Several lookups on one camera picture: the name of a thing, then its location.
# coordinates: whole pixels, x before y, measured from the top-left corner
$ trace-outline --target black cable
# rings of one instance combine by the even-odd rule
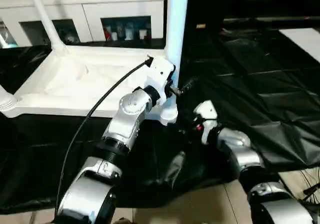
[[[309,180],[307,179],[306,175],[305,175],[301,170],[300,170],[300,173],[304,176],[304,179],[305,179],[306,183],[308,183],[309,187],[311,187],[311,184],[310,184]],[[310,195],[307,195],[305,198],[303,198],[303,200],[307,200],[309,197],[310,197],[310,201],[311,201],[311,202],[313,202],[313,203],[316,202],[316,201],[315,201],[315,200],[316,200],[316,195],[315,195],[315,193],[312,193],[312,194],[310,194]]]
[[[105,100],[105,98],[119,85],[121,84],[121,82],[123,82],[129,75],[131,75],[133,72],[135,72],[136,70],[140,69],[143,65],[147,65],[150,66],[151,62],[152,62],[153,58],[150,57],[148,60],[144,61],[143,63],[139,64],[138,66],[136,66],[135,68],[133,68],[132,70],[130,70],[128,73],[126,73],[121,79],[119,79],[99,100],[98,102],[92,107],[92,109],[89,111],[89,113],[86,115],[85,119],[83,120],[83,122],[81,123],[81,125],[79,126],[78,130],[75,132],[71,142],[69,143],[68,149],[64,155],[64,160],[63,160],[63,164],[62,164],[62,168],[61,168],[61,173],[60,173],[60,179],[59,179],[59,185],[58,185],[58,191],[56,194],[56,204],[55,204],[55,217],[57,216],[57,211],[59,208],[59,196],[60,196],[60,192],[61,192],[61,185],[62,185],[62,180],[63,180],[63,174],[64,174],[64,170],[65,170],[65,166],[66,166],[66,159],[68,157],[68,154],[71,150],[71,147],[73,145],[73,143],[76,140],[77,135],[79,134],[79,132],[81,131],[82,127],[84,126],[84,124],[89,120],[89,118],[92,116],[92,114],[94,113],[94,111],[97,109],[97,107],[103,102],[103,100]]]

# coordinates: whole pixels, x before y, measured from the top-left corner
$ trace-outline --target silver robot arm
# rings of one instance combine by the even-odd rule
[[[318,223],[313,222],[307,209],[286,190],[279,175],[265,168],[246,134],[218,125],[211,101],[198,105],[194,113],[196,129],[202,131],[201,142],[216,144],[229,158],[231,168],[248,196],[253,223]]]
[[[144,88],[123,96],[94,156],[89,157],[63,196],[53,223],[110,223],[115,204],[112,189],[122,176],[141,123],[167,100],[165,87],[175,70],[164,58],[153,59]]]

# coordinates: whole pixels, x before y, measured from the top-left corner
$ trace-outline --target black plastic sheet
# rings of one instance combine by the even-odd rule
[[[177,125],[142,124],[117,189],[118,206],[161,206],[189,190],[232,179],[224,155],[179,131],[183,113],[206,99],[213,101],[223,125],[251,138],[268,168],[319,165],[317,61],[278,32],[219,39],[198,32],[184,46],[179,83],[195,76],[198,82],[178,100]],[[160,45],[151,42],[151,47]],[[0,50],[0,83],[14,93],[49,52],[48,47]],[[1,117],[0,213],[54,206],[63,156],[82,119]],[[107,124],[92,118],[81,132],[66,165],[64,190]]]

